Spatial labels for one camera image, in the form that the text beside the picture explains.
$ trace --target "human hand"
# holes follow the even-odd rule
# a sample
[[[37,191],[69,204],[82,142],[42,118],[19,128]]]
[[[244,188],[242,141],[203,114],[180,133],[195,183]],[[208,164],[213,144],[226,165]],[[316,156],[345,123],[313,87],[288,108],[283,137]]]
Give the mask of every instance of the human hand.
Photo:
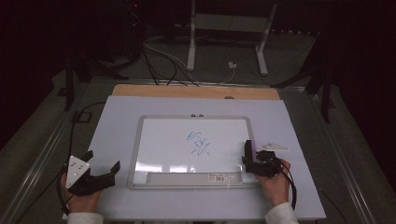
[[[289,173],[290,163],[282,159],[280,161],[283,164],[282,171],[287,175]],[[255,175],[255,177],[262,185],[264,196],[273,207],[289,201],[290,182],[284,175],[279,173],[272,178],[260,175]]]
[[[65,186],[66,184],[66,174],[63,174],[61,177],[61,187],[64,189],[66,197],[70,199],[67,204],[69,205],[70,213],[94,213],[96,212],[96,207],[99,203],[99,197],[102,191],[97,191],[91,195],[78,197],[77,195],[73,195],[69,192],[69,190]]]

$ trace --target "finger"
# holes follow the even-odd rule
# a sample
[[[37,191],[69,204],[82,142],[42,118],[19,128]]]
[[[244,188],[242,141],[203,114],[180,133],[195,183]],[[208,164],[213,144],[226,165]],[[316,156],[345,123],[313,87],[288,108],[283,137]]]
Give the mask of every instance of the finger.
[[[61,176],[61,186],[65,188],[66,185],[66,173],[63,173]]]
[[[285,173],[287,175],[289,173],[289,169],[291,167],[290,163],[288,161],[283,160],[283,159],[280,159],[280,162],[283,165],[283,168],[282,168],[283,173]]]

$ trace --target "metal frame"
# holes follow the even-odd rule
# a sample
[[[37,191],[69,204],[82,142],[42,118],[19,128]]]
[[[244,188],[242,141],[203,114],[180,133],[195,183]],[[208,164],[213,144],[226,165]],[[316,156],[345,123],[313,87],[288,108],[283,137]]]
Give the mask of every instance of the metal frame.
[[[315,112],[318,114],[317,118],[319,119],[319,123],[321,124],[322,129],[329,139],[329,143],[332,147],[332,152],[334,154],[334,157],[336,158],[336,165],[340,169],[340,173],[344,178],[346,188],[349,191],[349,195],[353,203],[355,204],[356,210],[361,218],[361,223],[376,223],[370,207],[364,199],[363,193],[361,192],[361,187],[359,186],[352,171],[350,170],[343,150],[341,149],[337,139],[334,136],[332,127],[327,124],[324,119],[321,119],[321,113],[319,109],[320,100],[318,96],[313,95],[310,101],[315,109]]]
[[[58,146],[61,136],[64,133],[65,125],[70,122],[71,118],[73,118],[74,111],[76,111],[79,101],[85,94],[88,84],[80,83],[79,86],[80,87],[78,88],[76,101],[71,104],[69,111],[64,112],[58,124],[55,126],[55,129],[52,132],[52,135],[49,137],[47,144],[41,150],[40,154],[35,159],[35,162],[27,172],[5,213],[0,217],[0,223],[15,223],[15,221],[21,215],[21,212],[23,211],[23,208],[25,207],[33,189],[35,188],[37,181],[40,179],[53,152],[55,151],[55,148]]]
[[[264,56],[262,54],[264,50],[265,43],[267,41],[268,35],[270,33],[272,21],[274,19],[276,13],[277,4],[273,4],[271,8],[270,15],[268,18],[248,18],[248,17],[234,17],[234,16],[213,16],[213,15],[206,15],[206,14],[196,14],[195,12],[195,0],[191,0],[191,35],[190,35],[190,49],[189,49],[189,58],[187,60],[187,70],[192,72],[195,66],[195,51],[196,51],[196,44],[195,44],[195,29],[197,28],[204,28],[204,29],[216,29],[216,30],[233,30],[233,31],[249,31],[249,32],[262,32],[262,42],[256,46],[255,51],[257,54],[257,61],[260,67],[260,74],[263,76],[268,75],[267,65],[265,64]],[[217,20],[227,20],[231,18],[231,23],[228,29],[225,28],[216,28],[213,24],[205,23],[205,17],[212,16],[212,19]],[[234,20],[243,20],[243,21],[259,21],[262,24],[253,25],[253,23],[249,23],[252,25],[245,26],[245,27],[232,27],[232,23]]]

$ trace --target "white sleeve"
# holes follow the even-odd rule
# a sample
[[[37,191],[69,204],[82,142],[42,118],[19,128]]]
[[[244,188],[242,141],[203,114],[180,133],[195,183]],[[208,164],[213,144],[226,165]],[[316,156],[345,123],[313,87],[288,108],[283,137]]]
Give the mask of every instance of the white sleeve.
[[[291,208],[290,203],[282,203],[275,206],[264,218],[267,224],[298,223],[297,216]]]
[[[103,224],[103,217],[97,213],[70,213],[67,224]]]

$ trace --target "cable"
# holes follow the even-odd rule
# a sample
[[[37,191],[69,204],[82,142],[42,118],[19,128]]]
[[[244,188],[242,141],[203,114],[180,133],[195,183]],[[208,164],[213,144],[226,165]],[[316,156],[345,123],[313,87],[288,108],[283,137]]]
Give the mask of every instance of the cable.
[[[68,203],[75,195],[72,194],[72,196],[69,197],[69,199],[67,199],[67,201],[65,203]]]
[[[315,184],[315,187],[317,187],[317,189],[327,198],[327,200],[329,200],[329,202],[335,207],[335,209],[337,210],[337,212],[340,214],[340,216],[342,217],[342,219],[344,220],[344,222],[347,224],[347,219],[344,216],[344,214],[341,212],[341,210],[338,208],[338,206],[335,204],[335,202],[332,201],[332,199],[320,188],[317,186],[317,184]]]
[[[157,71],[155,71],[154,67],[150,64],[150,62],[144,62],[144,61],[142,60],[143,63],[147,63],[148,66],[150,66],[150,68],[152,69],[152,71],[153,71],[157,76],[163,77],[163,78],[165,78],[165,79],[168,79],[168,82],[166,83],[167,86],[172,82],[172,80],[176,80],[176,81],[178,81],[180,84],[187,86],[187,84],[185,84],[184,82],[182,82],[182,81],[176,79],[176,75],[177,75],[177,65],[176,65],[176,63],[175,63],[173,60],[169,59],[168,57],[166,57],[166,56],[164,56],[164,55],[161,55],[161,54],[159,54],[159,53],[156,53],[156,52],[151,52],[151,51],[145,51],[145,52],[146,52],[147,54],[152,54],[152,55],[155,55],[155,56],[163,57],[163,58],[169,60],[169,62],[171,62],[172,65],[174,66],[174,69],[175,69],[174,74],[172,75],[171,78],[167,78],[167,77],[164,77],[164,76],[160,75]]]
[[[48,185],[46,187],[44,187],[40,191],[40,193],[38,193],[38,195],[26,206],[26,208],[23,210],[23,212],[21,212],[21,215],[15,221],[16,224],[21,222],[21,220],[24,218],[24,216],[27,214],[27,212],[29,212],[29,210],[35,205],[35,203],[44,195],[44,193],[50,188],[50,186],[53,184],[53,182],[55,182],[55,180],[57,180],[57,179],[59,181],[59,178],[65,172],[66,164],[68,162],[68,159],[71,156],[72,143],[73,143],[73,131],[74,131],[74,128],[75,128],[76,120],[79,119],[81,117],[81,115],[85,112],[85,110],[88,109],[89,107],[94,106],[94,105],[104,104],[104,103],[105,102],[99,102],[99,103],[94,103],[94,104],[88,105],[88,106],[84,107],[80,112],[78,112],[73,117],[73,119],[72,119],[72,128],[71,128],[70,139],[69,139],[69,147],[68,147],[68,151],[67,151],[67,158],[66,158],[66,160],[64,162],[64,165],[62,166],[61,170],[56,174],[56,176],[51,179],[51,181],[48,183]],[[58,187],[57,187],[57,192],[58,192],[58,196],[59,196],[59,192],[61,192],[59,184],[58,184]]]
[[[184,64],[178,57],[173,56],[173,55],[171,55],[171,54],[164,53],[164,52],[159,51],[159,50],[156,50],[156,49],[153,49],[153,48],[151,48],[149,45],[147,45],[146,43],[143,43],[143,44],[145,45],[145,47],[143,47],[144,50],[150,50],[150,51],[152,51],[152,52],[157,53],[159,56],[162,56],[162,57],[168,59],[169,61],[174,62],[174,65],[180,70],[180,72],[183,74],[183,76],[184,76],[189,82],[191,82],[191,83],[192,83],[193,85],[195,85],[195,86],[199,86],[198,84],[195,83],[195,82],[199,82],[199,81],[197,81],[196,79],[194,79],[194,78],[191,76],[191,74],[189,73],[189,71],[187,71],[187,73],[189,74],[189,76],[186,76],[186,74],[184,73],[183,70],[184,70],[184,69],[187,70],[187,65]],[[170,57],[177,59],[178,62],[180,62],[181,64],[183,64],[184,69],[182,69],[182,68],[180,67],[180,65],[179,65],[178,63],[176,63],[175,61],[173,61]]]
[[[294,60],[300,58],[308,49],[310,49],[316,42],[316,39],[314,39],[311,43],[309,43],[297,56],[295,56],[294,58],[288,60],[286,63],[284,63],[277,71],[275,74],[275,77],[273,79],[273,81],[271,82],[270,85],[274,85],[274,83],[276,82],[278,75],[280,73],[280,71],[283,70],[283,68],[285,68],[287,65],[289,65],[291,62],[293,62]]]
[[[289,183],[290,183],[290,185],[291,185],[291,195],[292,195],[291,207],[292,207],[293,210],[294,210],[295,207],[296,207],[296,203],[297,203],[297,188],[296,188],[296,186],[294,185],[294,180],[293,180],[293,176],[291,175],[290,169],[289,169],[288,167],[286,167],[286,166],[281,162],[282,166],[285,167],[286,170],[288,170],[288,173],[289,173],[289,175],[290,175],[290,177],[289,177],[287,174],[285,174],[285,172],[283,172],[282,169],[279,169],[279,167],[277,167],[277,165],[276,165],[273,161],[271,161],[271,160],[269,160],[268,158],[265,158],[265,157],[264,157],[264,159],[265,159],[266,161],[270,162],[270,163],[271,163],[271,164],[272,164],[283,176],[285,176],[285,177],[289,180]]]
[[[233,80],[234,77],[235,77],[235,68],[233,68],[233,75],[230,77],[230,79],[228,79],[227,81],[220,82],[219,84],[225,84],[225,83]]]
[[[142,52],[143,52],[143,56],[145,57],[146,65],[148,66],[148,70],[149,70],[149,72],[150,72],[150,74],[151,74],[151,77],[152,77],[152,79],[153,79],[154,82],[155,82],[155,85],[159,85],[159,84],[158,84],[158,81],[157,81],[157,77],[155,76],[155,73],[154,73],[153,70],[152,70],[152,66],[150,66],[149,58],[148,58],[148,56],[146,55],[146,52],[143,51],[143,50],[142,50]]]
[[[263,77],[263,76],[260,75],[260,74],[256,74],[256,72],[253,70],[253,68],[250,66],[250,64],[248,64],[247,62],[245,62],[245,61],[243,61],[243,60],[236,60],[236,61],[237,61],[237,62],[244,63],[244,64],[247,66],[247,68],[249,69],[249,71],[250,71],[251,74],[253,74],[253,75],[256,76],[257,78],[259,78],[259,79],[261,80],[261,82],[262,82],[264,85],[269,85],[266,81],[264,81],[265,77]]]
[[[151,48],[149,45],[147,45],[147,44],[144,43],[144,42],[143,42],[143,45],[144,45],[147,49],[149,49],[149,50],[152,50],[152,51],[161,53],[162,55],[165,55],[165,56],[168,56],[168,57],[171,57],[171,58],[176,59],[178,62],[180,62],[180,63],[184,66],[184,69],[187,71],[187,74],[189,75],[190,78],[188,78],[188,77],[186,76],[186,74],[184,73],[183,69],[181,69],[181,67],[180,67],[180,66],[178,65],[178,63],[177,63],[177,67],[180,69],[180,71],[183,73],[183,75],[184,75],[192,84],[194,84],[195,86],[198,86],[198,85],[197,85],[196,83],[194,83],[194,82],[198,82],[198,83],[199,83],[200,81],[196,80],[195,78],[193,78],[193,77],[191,76],[190,72],[187,70],[187,65],[184,64],[178,57],[176,57],[176,56],[174,56],[174,55],[171,55],[171,54],[168,54],[168,53],[165,53],[165,52],[162,52],[162,51],[159,51],[159,50],[157,50],[157,49],[153,49],[153,48]]]
[[[70,211],[69,211],[69,208],[67,207],[68,200],[67,200],[67,202],[64,201],[64,196],[62,195],[62,190],[61,190],[61,178],[62,178],[62,175],[64,173],[66,173],[66,170],[67,170],[66,166],[67,166],[67,164],[65,163],[63,169],[61,170],[62,172],[60,174],[58,174],[58,176],[57,176],[56,194],[58,195],[59,202],[61,203],[62,211],[67,216],[69,216]]]

